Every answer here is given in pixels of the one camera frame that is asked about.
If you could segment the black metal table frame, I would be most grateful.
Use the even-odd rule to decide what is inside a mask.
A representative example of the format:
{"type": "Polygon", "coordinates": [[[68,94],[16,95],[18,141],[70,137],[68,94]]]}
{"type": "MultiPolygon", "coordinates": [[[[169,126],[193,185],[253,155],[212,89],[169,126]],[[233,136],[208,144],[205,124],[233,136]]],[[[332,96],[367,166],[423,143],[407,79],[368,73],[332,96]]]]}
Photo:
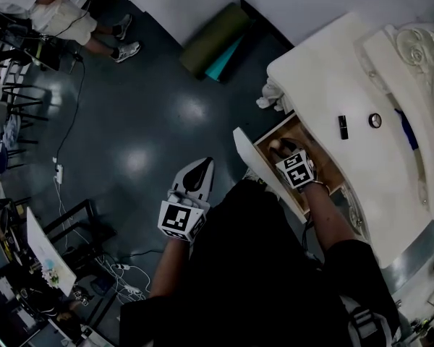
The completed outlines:
{"type": "Polygon", "coordinates": [[[114,285],[102,261],[108,256],[103,245],[114,238],[117,231],[99,220],[90,200],[83,200],[45,226],[43,232],[51,244],[58,244],[68,236],[79,239],[77,246],[68,247],[61,258],[76,277],[72,286],[76,287],[81,280],[89,278],[91,293],[99,298],[88,318],[91,321],[114,285]]]}

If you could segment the person's white shoe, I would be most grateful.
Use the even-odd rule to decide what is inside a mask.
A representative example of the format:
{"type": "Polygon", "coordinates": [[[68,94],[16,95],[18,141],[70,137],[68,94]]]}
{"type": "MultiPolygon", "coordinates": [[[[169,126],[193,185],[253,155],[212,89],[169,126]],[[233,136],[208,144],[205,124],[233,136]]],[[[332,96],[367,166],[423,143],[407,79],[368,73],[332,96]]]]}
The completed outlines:
{"type": "Polygon", "coordinates": [[[264,185],[265,182],[251,169],[248,168],[243,176],[244,180],[255,181],[258,184],[264,185]]]}

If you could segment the person's right forearm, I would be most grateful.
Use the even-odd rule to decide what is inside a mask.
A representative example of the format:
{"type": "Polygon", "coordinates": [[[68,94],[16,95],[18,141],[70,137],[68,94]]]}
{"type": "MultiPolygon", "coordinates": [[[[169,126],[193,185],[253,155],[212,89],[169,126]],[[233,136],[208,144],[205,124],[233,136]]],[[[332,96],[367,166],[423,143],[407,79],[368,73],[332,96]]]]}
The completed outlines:
{"type": "Polygon", "coordinates": [[[315,234],[324,252],[341,241],[356,239],[352,228],[322,184],[306,185],[304,194],[314,222],[315,234]]]}

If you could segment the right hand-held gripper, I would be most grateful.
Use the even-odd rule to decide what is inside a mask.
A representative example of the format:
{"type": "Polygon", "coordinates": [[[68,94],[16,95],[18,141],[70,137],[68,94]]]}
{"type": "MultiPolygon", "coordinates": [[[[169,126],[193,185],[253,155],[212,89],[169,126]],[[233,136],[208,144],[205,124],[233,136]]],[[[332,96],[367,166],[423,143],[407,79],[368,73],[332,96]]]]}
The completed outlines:
{"type": "Polygon", "coordinates": [[[280,150],[270,149],[270,157],[284,181],[292,189],[302,190],[317,179],[316,167],[301,142],[292,138],[280,142],[280,150]]]}

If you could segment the blue cloth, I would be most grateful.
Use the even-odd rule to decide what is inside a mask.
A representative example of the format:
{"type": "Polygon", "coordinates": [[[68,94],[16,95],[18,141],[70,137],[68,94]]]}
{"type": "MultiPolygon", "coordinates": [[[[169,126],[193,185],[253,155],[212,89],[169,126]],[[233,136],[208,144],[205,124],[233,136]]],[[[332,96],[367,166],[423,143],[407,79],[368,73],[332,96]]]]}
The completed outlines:
{"type": "Polygon", "coordinates": [[[397,112],[397,114],[399,115],[399,117],[401,119],[402,129],[404,130],[404,133],[407,136],[407,139],[409,141],[411,148],[413,150],[417,150],[419,148],[419,145],[417,143],[417,139],[414,135],[412,127],[411,127],[405,113],[402,110],[399,110],[397,108],[395,108],[395,112],[397,112]]]}

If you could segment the white ornate dressing table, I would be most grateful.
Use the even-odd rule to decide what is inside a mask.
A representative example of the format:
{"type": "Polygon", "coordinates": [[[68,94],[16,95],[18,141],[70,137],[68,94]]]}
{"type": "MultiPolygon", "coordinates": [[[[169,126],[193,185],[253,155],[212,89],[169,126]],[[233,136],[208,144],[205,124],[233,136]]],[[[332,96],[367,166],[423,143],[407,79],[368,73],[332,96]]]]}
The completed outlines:
{"type": "Polygon", "coordinates": [[[388,34],[349,13],[277,58],[267,73],[339,168],[362,212],[368,242],[380,265],[389,266],[434,219],[421,205],[416,184],[418,163],[434,171],[434,117],[388,34]],[[358,40],[390,95],[363,72],[354,50],[358,40]],[[417,150],[395,108],[405,113],[417,150]],[[382,118],[378,129],[368,124],[372,113],[382,118]],[[340,115],[346,117],[347,140],[340,136],[340,115]]]}

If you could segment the person's left forearm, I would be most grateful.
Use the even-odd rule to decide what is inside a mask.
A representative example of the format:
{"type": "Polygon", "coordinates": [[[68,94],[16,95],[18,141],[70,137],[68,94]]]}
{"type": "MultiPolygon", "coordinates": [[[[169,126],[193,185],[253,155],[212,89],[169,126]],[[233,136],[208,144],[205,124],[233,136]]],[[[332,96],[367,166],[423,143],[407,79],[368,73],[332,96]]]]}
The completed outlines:
{"type": "Polygon", "coordinates": [[[153,276],[149,297],[173,296],[180,283],[190,256],[190,244],[181,239],[169,239],[153,276]]]}

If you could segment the teal rolled mat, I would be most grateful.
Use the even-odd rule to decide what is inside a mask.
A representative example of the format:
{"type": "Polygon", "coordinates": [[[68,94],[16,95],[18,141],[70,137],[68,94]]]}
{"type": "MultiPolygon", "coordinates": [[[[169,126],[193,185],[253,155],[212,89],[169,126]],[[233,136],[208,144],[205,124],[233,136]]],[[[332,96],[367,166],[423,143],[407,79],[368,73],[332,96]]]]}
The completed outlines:
{"type": "Polygon", "coordinates": [[[215,82],[224,83],[238,64],[244,35],[235,40],[206,70],[205,76],[215,82]]]}

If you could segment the oval mirror white carved frame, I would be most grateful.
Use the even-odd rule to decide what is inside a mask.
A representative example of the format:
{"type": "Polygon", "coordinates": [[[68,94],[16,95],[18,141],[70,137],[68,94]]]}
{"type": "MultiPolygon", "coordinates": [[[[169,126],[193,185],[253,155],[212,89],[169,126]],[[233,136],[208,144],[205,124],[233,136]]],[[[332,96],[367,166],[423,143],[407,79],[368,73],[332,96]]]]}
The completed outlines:
{"type": "Polygon", "coordinates": [[[434,115],[434,21],[410,22],[399,27],[386,25],[393,47],[422,88],[434,115]]]}

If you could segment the white drawing board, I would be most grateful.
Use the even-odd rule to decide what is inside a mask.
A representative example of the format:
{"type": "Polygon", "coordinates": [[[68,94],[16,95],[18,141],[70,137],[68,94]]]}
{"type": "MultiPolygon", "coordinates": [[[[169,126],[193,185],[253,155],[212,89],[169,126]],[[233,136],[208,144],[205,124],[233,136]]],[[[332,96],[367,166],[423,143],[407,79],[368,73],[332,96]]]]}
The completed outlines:
{"type": "Polygon", "coordinates": [[[44,234],[29,207],[26,209],[26,230],[27,244],[41,265],[43,279],[50,287],[70,296],[77,277],[44,234]]]}

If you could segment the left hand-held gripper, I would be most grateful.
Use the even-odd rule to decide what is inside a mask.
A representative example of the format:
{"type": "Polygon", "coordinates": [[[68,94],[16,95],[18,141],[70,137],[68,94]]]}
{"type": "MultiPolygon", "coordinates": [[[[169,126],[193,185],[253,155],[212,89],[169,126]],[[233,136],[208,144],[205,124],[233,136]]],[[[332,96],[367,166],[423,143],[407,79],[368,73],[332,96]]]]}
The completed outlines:
{"type": "Polygon", "coordinates": [[[158,229],[164,235],[189,243],[195,241],[210,210],[206,201],[212,191],[214,169],[214,160],[207,157],[191,162],[176,174],[173,190],[161,202],[158,217],[158,229]]]}

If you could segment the green rolled mat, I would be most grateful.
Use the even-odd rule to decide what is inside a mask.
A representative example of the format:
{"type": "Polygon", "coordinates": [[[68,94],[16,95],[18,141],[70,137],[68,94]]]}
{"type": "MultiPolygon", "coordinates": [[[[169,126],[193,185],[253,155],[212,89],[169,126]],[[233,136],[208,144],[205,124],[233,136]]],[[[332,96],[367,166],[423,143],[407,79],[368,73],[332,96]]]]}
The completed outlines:
{"type": "Polygon", "coordinates": [[[235,3],[230,3],[213,17],[185,45],[179,57],[182,66],[195,78],[202,78],[205,71],[251,25],[249,15],[235,3]]]}

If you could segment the black metal stool frames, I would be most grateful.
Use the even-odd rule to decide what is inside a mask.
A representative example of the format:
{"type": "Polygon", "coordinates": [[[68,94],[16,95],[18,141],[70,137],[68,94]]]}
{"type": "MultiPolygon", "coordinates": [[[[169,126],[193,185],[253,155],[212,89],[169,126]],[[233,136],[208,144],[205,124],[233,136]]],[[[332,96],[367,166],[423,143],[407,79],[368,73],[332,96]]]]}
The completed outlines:
{"type": "Polygon", "coordinates": [[[42,106],[40,98],[22,94],[30,89],[24,84],[0,85],[0,175],[8,170],[24,166],[23,162],[13,163],[12,159],[26,152],[21,145],[36,145],[36,140],[27,140],[21,131],[31,127],[34,121],[47,121],[46,117],[31,114],[32,108],[42,106]]]}

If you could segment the person's black clothing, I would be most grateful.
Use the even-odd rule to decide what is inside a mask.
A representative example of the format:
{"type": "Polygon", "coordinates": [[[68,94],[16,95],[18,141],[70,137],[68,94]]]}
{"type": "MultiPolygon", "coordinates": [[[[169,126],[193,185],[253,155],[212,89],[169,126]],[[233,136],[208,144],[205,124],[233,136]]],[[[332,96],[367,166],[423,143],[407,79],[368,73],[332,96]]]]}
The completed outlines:
{"type": "Polygon", "coordinates": [[[243,179],[190,244],[178,291],[121,308],[119,347],[391,347],[399,314],[370,245],[322,252],[311,260],[276,196],[243,179]]]}

